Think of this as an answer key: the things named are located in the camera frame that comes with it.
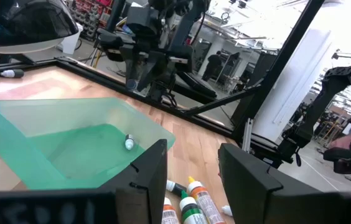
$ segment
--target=translucent green container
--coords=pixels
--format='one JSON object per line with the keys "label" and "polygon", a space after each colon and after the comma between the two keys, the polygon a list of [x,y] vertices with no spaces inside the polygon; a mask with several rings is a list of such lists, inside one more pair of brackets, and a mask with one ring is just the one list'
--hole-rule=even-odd
{"label": "translucent green container", "polygon": [[117,98],[0,101],[0,156],[29,189],[99,187],[158,139],[175,141]]}

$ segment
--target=black metal frame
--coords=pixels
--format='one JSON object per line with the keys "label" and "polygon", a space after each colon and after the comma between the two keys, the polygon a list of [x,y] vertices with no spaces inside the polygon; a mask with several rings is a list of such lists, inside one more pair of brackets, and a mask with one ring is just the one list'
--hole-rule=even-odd
{"label": "black metal frame", "polygon": [[[273,66],[270,68],[270,70],[268,70],[266,76],[257,85],[249,89],[246,89],[245,91],[235,93],[234,95],[228,96],[221,100],[216,100],[200,107],[191,108],[190,110],[178,110],[178,109],[172,108],[170,104],[167,104],[167,103],[160,104],[156,101],[150,100],[149,98],[145,98],[141,95],[135,94],[131,91],[128,91],[125,88],[124,83],[119,82],[113,78],[110,78],[100,72],[97,72],[94,69],[80,65],[76,61],[70,60],[66,57],[54,58],[51,60],[41,60],[41,61],[35,62],[35,64],[33,65],[22,63],[22,62],[11,63],[11,64],[1,64],[0,72],[2,72],[3,70],[10,70],[10,69],[32,70],[32,69],[42,68],[42,67],[58,66],[60,68],[69,70],[75,73],[76,75],[87,78],[93,82],[99,83],[105,87],[118,91],[119,93],[122,93],[126,96],[132,97],[136,100],[142,101],[143,103],[149,104],[167,113],[173,114],[177,117],[190,121],[191,123],[202,126],[203,128],[209,129],[225,137],[232,138],[236,142],[240,143],[243,138],[245,123],[247,119],[248,118],[254,119],[256,113],[258,112],[259,108],[263,104],[268,93],[271,91],[273,85],[275,84],[283,68],[286,66],[287,62],[289,61],[298,43],[300,42],[301,38],[305,34],[306,30],[308,29],[311,21],[317,14],[318,10],[321,8],[323,2],[324,0],[310,0],[307,3],[305,10],[302,12],[299,20],[296,22],[296,25],[294,26],[294,29],[291,31],[288,39],[285,41],[283,48],[281,49],[277,59],[273,63]],[[211,121],[207,118],[204,118],[198,115],[205,111],[214,109],[216,107],[225,105],[227,103],[231,103],[232,101],[239,100],[243,97],[250,96],[250,95],[253,95],[253,98],[251,100],[252,103],[249,104],[248,109],[246,110],[245,114],[241,119],[241,122],[239,124],[236,124],[236,127],[234,130],[224,127],[221,124],[218,124],[214,121]]]}

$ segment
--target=floor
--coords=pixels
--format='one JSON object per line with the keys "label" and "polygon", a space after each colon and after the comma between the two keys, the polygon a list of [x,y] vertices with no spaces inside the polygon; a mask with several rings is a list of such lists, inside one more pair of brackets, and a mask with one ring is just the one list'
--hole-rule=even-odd
{"label": "floor", "polygon": [[[55,48],[47,49],[41,52],[34,52],[27,55],[33,60],[43,60],[64,55],[85,62],[85,60],[91,55],[92,51],[92,43],[83,41],[82,46],[76,50],[73,55],[63,54],[61,51]],[[106,57],[102,57],[98,62],[97,69],[104,72],[122,72],[125,71],[125,64],[112,62]],[[217,88],[213,81],[209,81],[209,84],[211,84],[216,90],[218,98],[227,96]],[[187,108],[202,105],[177,93],[175,93],[175,98],[178,104]],[[237,104],[238,102],[233,102],[222,106],[221,108],[207,111],[204,113],[204,115],[222,122],[225,126],[232,127],[229,117],[232,115]],[[344,175],[334,173],[332,171],[332,164],[330,162],[323,161],[322,155],[316,151],[317,147],[320,147],[320,145],[316,144],[315,142],[311,142],[304,149],[300,150],[302,159],[301,167],[298,167],[295,163],[285,163],[279,169],[285,174],[290,175],[291,177],[309,184],[323,192],[351,191],[351,180],[346,179],[346,176]]]}

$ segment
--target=white pillar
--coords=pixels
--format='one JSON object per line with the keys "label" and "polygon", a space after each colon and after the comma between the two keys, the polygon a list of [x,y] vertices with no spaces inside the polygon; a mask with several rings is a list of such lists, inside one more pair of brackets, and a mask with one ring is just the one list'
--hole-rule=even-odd
{"label": "white pillar", "polygon": [[330,61],[336,46],[333,37],[343,24],[342,3],[326,3],[300,41],[275,86],[253,121],[253,133],[277,140],[312,84]]}
{"label": "white pillar", "polygon": [[198,75],[203,76],[208,63],[207,59],[209,58],[209,56],[216,54],[217,51],[221,51],[221,49],[223,48],[224,42],[225,42],[225,39],[220,37],[219,35],[213,36],[213,39],[211,41],[212,45],[210,46],[210,49],[207,52],[205,60],[203,61],[202,66],[199,69]]}

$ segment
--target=wooden tabletop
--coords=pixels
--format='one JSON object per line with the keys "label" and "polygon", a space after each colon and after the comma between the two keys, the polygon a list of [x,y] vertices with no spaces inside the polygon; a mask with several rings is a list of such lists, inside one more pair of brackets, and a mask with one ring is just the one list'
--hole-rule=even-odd
{"label": "wooden tabletop", "polygon": [[[120,98],[172,132],[175,143],[168,153],[168,179],[187,185],[191,175],[205,184],[219,209],[228,205],[218,176],[217,151],[221,143],[234,143],[232,140],[58,67],[25,72],[21,79],[0,78],[0,100],[100,97]],[[0,158],[0,190],[25,189]],[[170,193],[167,196],[180,215],[179,198]],[[232,218],[223,217],[227,223],[234,223]]]}

